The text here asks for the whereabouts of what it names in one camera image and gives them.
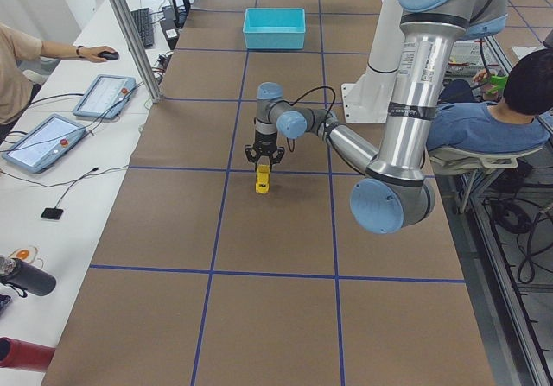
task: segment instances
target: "chair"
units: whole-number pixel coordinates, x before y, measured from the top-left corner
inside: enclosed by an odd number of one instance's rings
[[[536,153],[543,146],[527,149],[517,153],[485,154],[456,149],[454,147],[439,147],[429,151],[434,174],[441,176],[456,176],[469,174],[466,188],[462,192],[459,213],[467,208],[468,198],[478,197],[493,183],[506,168],[515,168],[517,159]],[[480,173],[479,183],[475,186],[476,175]]]

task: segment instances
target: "red bottle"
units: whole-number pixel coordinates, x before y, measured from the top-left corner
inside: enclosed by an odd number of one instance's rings
[[[55,348],[8,337],[0,338],[0,367],[45,372]]]

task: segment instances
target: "wristwatch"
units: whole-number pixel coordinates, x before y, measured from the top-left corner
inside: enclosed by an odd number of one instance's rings
[[[77,46],[77,49],[75,49],[75,53],[77,53],[77,56],[78,56],[79,58],[84,59],[85,57],[84,57],[84,56],[80,56],[80,54],[79,54],[79,50],[80,50],[82,47],[84,47],[84,46],[83,46],[83,45],[78,45],[78,46]]]

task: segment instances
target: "person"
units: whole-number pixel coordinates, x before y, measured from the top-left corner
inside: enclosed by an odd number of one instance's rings
[[[42,41],[0,23],[0,142],[10,133],[19,117],[40,90],[17,67],[18,60],[81,58],[104,62],[98,54],[115,52],[111,47],[82,47]]]
[[[476,80],[485,77],[480,74]],[[472,93],[468,97],[459,85],[455,92],[447,92],[447,88],[444,92],[444,100],[462,96],[461,101],[466,102],[438,106],[426,142],[428,151],[442,146],[488,154],[534,149],[550,138],[536,116],[543,115],[552,124],[548,110],[553,107],[553,50],[535,51],[520,60],[511,70],[499,102],[474,102]]]

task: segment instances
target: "blue shirt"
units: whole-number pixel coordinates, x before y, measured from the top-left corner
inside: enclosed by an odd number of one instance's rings
[[[508,124],[496,120],[487,109],[495,103],[457,103],[438,107],[430,127],[426,148],[450,146],[481,153],[516,153],[544,144],[550,133],[534,120],[529,124]],[[549,124],[553,117],[542,117]]]

